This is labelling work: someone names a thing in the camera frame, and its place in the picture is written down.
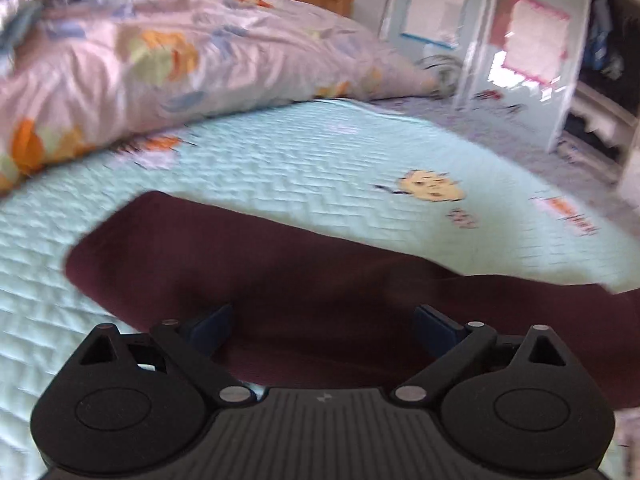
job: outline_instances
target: white shelf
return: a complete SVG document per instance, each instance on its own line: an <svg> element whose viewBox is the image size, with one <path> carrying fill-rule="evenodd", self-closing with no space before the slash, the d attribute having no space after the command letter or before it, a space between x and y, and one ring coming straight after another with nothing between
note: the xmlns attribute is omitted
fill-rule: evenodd
<svg viewBox="0 0 640 480"><path fill-rule="evenodd" d="M625 110L622 106L620 106L617 102L612 101L608 97L602 95L601 93L595 91L590 86L586 85L582 81L578 81L578 84L575 87L576 95L589 100L591 103L596 105L603 110L606 110L610 114L619 118L621 121L625 122L632 128L636 128L638 125L638 118L635 117L631 112Z"/></svg>

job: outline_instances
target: metal screw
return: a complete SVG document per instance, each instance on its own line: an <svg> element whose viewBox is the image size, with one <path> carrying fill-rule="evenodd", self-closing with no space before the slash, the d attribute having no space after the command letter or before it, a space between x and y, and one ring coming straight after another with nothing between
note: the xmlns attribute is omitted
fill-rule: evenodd
<svg viewBox="0 0 640 480"><path fill-rule="evenodd" d="M419 402L427 396L427 391L420 386L400 386L396 397L404 402Z"/></svg>
<svg viewBox="0 0 640 480"><path fill-rule="evenodd" d="M225 402L245 402L251 398L251 390L244 386L227 386L220 390L219 395Z"/></svg>

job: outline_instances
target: ribbed black surface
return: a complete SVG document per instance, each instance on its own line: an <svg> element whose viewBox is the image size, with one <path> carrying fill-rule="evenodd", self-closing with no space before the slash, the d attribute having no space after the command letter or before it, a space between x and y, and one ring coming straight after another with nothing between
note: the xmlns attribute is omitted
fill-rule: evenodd
<svg viewBox="0 0 640 480"><path fill-rule="evenodd" d="M47 480L70 480L53 473ZM378 390L271 389L226 410L190 453L137 480L505 480L460 456L423 410ZM600 480L596 472L568 477Z"/></svg>

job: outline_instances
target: quilted bedspread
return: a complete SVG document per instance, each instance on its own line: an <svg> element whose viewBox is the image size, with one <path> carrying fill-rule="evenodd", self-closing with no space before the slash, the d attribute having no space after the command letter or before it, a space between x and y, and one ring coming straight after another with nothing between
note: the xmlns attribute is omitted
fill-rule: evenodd
<svg viewBox="0 0 640 480"><path fill-rule="evenodd" d="M118 322L66 282L65 253L149 189L416 254L463 274L640 286L633 239L427 121L310 102L95 153L0 202L1 480L34 480L43 471L28 428L37 397L95 324Z"/></svg>

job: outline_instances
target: black device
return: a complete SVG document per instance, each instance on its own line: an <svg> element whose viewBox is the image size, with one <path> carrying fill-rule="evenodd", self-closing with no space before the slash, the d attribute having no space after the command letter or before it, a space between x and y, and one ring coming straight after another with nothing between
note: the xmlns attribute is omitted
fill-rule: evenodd
<svg viewBox="0 0 640 480"><path fill-rule="evenodd" d="M260 399L209 359L231 327L230 306L143 334L96 326L33 410L44 479L604 478L613 413L548 326L501 336L421 306L415 335L439 358L389 395Z"/></svg>

